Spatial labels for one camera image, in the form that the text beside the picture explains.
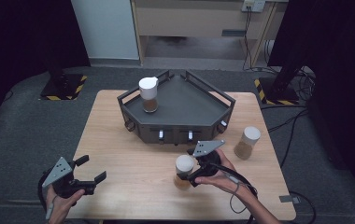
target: gray floor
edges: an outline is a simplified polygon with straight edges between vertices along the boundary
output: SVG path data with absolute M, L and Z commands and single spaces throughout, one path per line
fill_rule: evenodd
M 0 108 L 0 223 L 43 222 L 44 212 L 36 197 L 38 178 L 60 156 L 73 158 L 98 91 L 130 89 L 140 78 L 153 76 L 166 68 L 177 73 L 194 69 L 195 74 L 222 91 L 256 92 L 253 79 L 273 75 L 244 73 L 244 58 L 245 52 L 234 39 L 154 37 L 141 67 L 109 64 L 108 67 L 66 69 L 68 73 L 89 77 L 76 101 L 38 100 L 49 78 L 47 73 L 17 84 L 12 89 L 12 97 Z M 263 56 L 256 66 L 265 66 Z M 263 116 L 267 127 L 272 128 L 302 109 L 266 109 Z M 285 155 L 290 134 L 291 123 L 270 133 L 279 161 Z M 355 179 L 349 171 L 336 170 L 328 161 L 309 117 L 297 120 L 291 151 L 282 172 L 289 190 L 305 195 L 314 204 L 315 223 L 355 223 Z M 307 223 L 311 219 L 311 207 L 303 198 L 295 208 L 295 222 Z M 95 220 L 70 222 L 96 223 Z M 156 221 L 115 220 L 112 223 L 145 222 Z

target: brown liquid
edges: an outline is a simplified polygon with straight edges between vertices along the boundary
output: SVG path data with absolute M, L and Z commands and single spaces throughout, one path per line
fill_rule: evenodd
M 143 101 L 143 109 L 148 113 L 156 111 L 157 107 L 158 107 L 158 103 L 156 98 Z
M 174 176 L 174 184 L 178 189 L 186 190 L 192 185 L 188 180 L 182 180 L 177 175 Z
M 249 159 L 252 150 L 253 146 L 245 143 L 243 140 L 239 141 L 234 148 L 235 155 L 244 161 Z

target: cup lid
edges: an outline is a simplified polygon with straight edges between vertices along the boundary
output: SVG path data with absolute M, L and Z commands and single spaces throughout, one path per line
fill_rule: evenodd
M 157 77 L 144 77 L 139 81 L 139 87 L 145 90 L 152 89 L 158 84 Z
M 248 126 L 244 130 L 243 137 L 245 138 L 245 141 L 251 145 L 256 144 L 257 140 L 259 140 L 261 136 L 261 133 L 259 129 L 253 126 Z
M 181 155 L 177 157 L 176 166 L 181 172 L 188 172 L 194 167 L 192 157 L 188 155 Z

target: metal bracket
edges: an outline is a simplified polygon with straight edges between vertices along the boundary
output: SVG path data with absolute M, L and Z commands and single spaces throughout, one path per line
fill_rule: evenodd
M 292 197 L 291 195 L 279 196 L 282 203 L 300 203 L 301 199 L 299 197 Z
M 158 132 L 158 142 L 162 145 L 163 144 L 163 140 L 164 140 L 164 138 L 163 138 L 163 130 L 160 130 Z
M 43 188 L 46 186 L 52 184 L 53 182 L 61 179 L 62 177 L 72 173 L 73 170 L 70 167 L 69 163 L 64 159 L 64 157 L 61 157 L 55 164 L 55 166 L 52 168 L 49 176 L 47 176 L 46 180 L 43 183 Z
M 189 131 L 189 141 L 192 141 L 192 131 Z
M 192 155 L 194 157 L 201 157 L 211 153 L 216 148 L 224 145 L 224 140 L 214 140 L 214 141 L 198 141 Z

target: cup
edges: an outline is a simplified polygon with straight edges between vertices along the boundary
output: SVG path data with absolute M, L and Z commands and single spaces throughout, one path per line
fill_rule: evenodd
M 139 81 L 140 96 L 143 99 L 143 109 L 147 113 L 157 110 L 157 77 L 144 77 Z
M 176 174 L 174 176 L 174 183 L 178 189 L 188 189 L 190 182 L 188 180 L 182 180 L 180 176 L 187 176 L 192 173 L 194 168 L 194 161 L 192 157 L 188 155 L 181 155 L 176 160 Z
M 242 160 L 247 160 L 251 156 L 254 145 L 261 136 L 259 129 L 248 126 L 242 133 L 241 139 L 234 148 L 235 155 Z

